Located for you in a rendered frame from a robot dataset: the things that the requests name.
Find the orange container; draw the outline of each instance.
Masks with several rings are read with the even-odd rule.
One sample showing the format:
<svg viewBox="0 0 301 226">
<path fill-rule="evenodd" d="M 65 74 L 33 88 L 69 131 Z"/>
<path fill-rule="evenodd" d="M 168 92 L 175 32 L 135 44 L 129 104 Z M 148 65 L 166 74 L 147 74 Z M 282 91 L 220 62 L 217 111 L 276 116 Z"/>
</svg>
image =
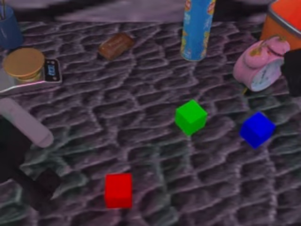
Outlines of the orange container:
<svg viewBox="0 0 301 226">
<path fill-rule="evenodd" d="M 301 0 L 277 0 L 270 4 L 261 40 L 283 35 L 291 49 L 301 48 Z"/>
</svg>

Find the kitchen scale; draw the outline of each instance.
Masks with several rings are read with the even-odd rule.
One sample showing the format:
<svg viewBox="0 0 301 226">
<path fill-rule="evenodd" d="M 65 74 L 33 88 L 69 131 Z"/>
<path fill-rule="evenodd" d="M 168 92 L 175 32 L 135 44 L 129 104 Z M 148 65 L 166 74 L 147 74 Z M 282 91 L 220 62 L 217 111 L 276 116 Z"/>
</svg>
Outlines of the kitchen scale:
<svg viewBox="0 0 301 226">
<path fill-rule="evenodd" d="M 60 65 L 56 59 L 45 59 L 34 48 L 21 48 L 9 54 L 0 69 L 0 95 L 10 95 L 59 85 Z"/>
</svg>

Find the digital display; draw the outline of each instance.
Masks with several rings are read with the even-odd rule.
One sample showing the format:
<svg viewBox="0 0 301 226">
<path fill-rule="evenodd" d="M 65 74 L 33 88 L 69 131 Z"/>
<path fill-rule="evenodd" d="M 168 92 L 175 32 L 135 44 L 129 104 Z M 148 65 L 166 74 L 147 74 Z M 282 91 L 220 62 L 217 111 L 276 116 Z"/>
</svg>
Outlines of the digital display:
<svg viewBox="0 0 301 226">
<path fill-rule="evenodd" d="M 48 74 L 51 76 L 55 76 L 55 66 L 54 65 L 48 65 Z"/>
</svg>

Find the wooden lid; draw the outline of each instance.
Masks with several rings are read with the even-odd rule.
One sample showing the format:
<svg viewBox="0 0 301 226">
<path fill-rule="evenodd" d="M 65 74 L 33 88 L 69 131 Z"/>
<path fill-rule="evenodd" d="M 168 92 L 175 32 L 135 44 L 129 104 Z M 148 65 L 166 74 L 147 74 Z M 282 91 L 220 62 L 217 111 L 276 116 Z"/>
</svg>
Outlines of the wooden lid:
<svg viewBox="0 0 301 226">
<path fill-rule="evenodd" d="M 20 48 L 9 54 L 3 61 L 3 68 L 17 78 L 28 77 L 42 69 L 45 57 L 35 48 Z"/>
<path fill-rule="evenodd" d="M 295 29 L 301 30 L 301 0 L 277 0 L 270 9 Z"/>
</svg>

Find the cube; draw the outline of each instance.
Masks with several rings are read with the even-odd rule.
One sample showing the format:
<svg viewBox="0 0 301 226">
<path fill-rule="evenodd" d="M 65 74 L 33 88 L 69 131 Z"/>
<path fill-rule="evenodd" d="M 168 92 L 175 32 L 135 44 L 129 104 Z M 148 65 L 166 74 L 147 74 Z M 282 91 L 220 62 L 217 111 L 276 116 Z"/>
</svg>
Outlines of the cube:
<svg viewBox="0 0 301 226">
<path fill-rule="evenodd" d="M 175 123 L 187 136 L 191 136 L 206 124 L 208 113 L 191 100 L 175 111 Z"/>
<path fill-rule="evenodd" d="M 258 112 L 243 123 L 240 135 L 253 148 L 257 148 L 272 136 L 275 128 L 273 122 Z"/>
<path fill-rule="evenodd" d="M 132 175 L 130 173 L 108 174 L 105 177 L 104 200 L 106 207 L 132 207 Z"/>
</svg>

